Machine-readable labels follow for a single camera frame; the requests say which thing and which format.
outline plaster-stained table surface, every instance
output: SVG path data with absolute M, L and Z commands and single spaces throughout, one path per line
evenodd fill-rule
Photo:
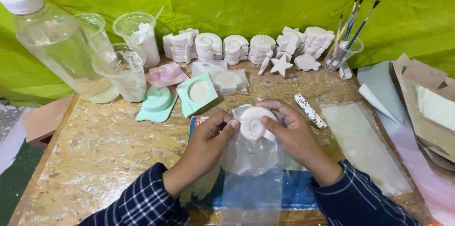
M 161 64 L 164 63 L 169 60 L 163 59 Z M 190 64 L 181 63 L 180 66 L 191 75 Z M 303 112 L 293 100 L 297 93 L 302 93 L 321 116 L 321 104 L 362 102 L 401 161 L 376 113 L 358 93 L 359 84 L 355 78 L 341 80 L 337 71 L 303 72 L 295 67 L 283 78 L 270 74 L 271 64 L 263 76 L 258 76 L 259 67 L 249 61 L 229 66 L 230 69 L 246 69 L 251 85 L 249 95 L 220 96 L 196 115 L 212 115 L 219 109 L 229 112 L 242 104 L 255 104 L 267 97 L 282 99 Z M 185 151 L 190 124 L 190 119 L 183 117 L 180 99 L 164 123 L 135 122 L 140 108 L 140 103 L 129 103 L 120 98 L 109 104 L 94 104 L 76 96 L 9 226 L 75 225 L 110 205 L 136 177 L 156 162 L 162 162 L 168 168 L 174 165 Z M 317 137 L 333 160 L 344 158 L 328 127 Z M 392 199 L 421 223 L 431 223 L 428 209 L 415 185 L 413 193 Z M 219 215 L 219 211 L 190 210 L 190 223 L 217 224 Z M 327 225 L 320 211 L 283 211 L 281 221 L 280 225 Z

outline dark green mat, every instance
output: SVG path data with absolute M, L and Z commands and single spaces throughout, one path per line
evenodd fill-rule
M 0 176 L 0 226 L 6 226 L 44 150 L 24 143 L 16 159 Z

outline plaid shirt sleeve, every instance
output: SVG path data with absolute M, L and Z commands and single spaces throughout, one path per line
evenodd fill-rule
M 308 186 L 330 226 L 419 226 L 407 211 L 382 195 L 370 177 L 347 159 L 338 162 L 344 174 L 333 185 L 320 187 L 314 178 Z
M 163 164 L 156 163 L 117 201 L 87 217 L 79 226 L 183 226 L 188 212 L 164 191 L 162 173 L 166 170 Z

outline fingernail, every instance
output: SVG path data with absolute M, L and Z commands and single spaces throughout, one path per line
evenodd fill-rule
M 239 122 L 238 122 L 237 120 L 235 120 L 235 119 L 231 120 L 231 121 L 230 121 L 230 124 L 231 124 L 231 126 L 232 126 L 234 129 L 237 129 L 238 126 L 239 126 Z
M 266 124 L 266 123 L 267 123 L 267 120 L 268 120 L 267 116 L 262 116 L 262 118 L 261 118 L 261 123 L 262 123 L 262 124 Z

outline pink foam block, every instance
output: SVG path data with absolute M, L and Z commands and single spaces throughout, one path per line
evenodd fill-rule
M 157 88 L 179 84 L 188 79 L 190 78 L 176 63 L 169 63 L 156 68 L 151 68 L 148 71 L 148 74 L 146 74 L 147 82 Z

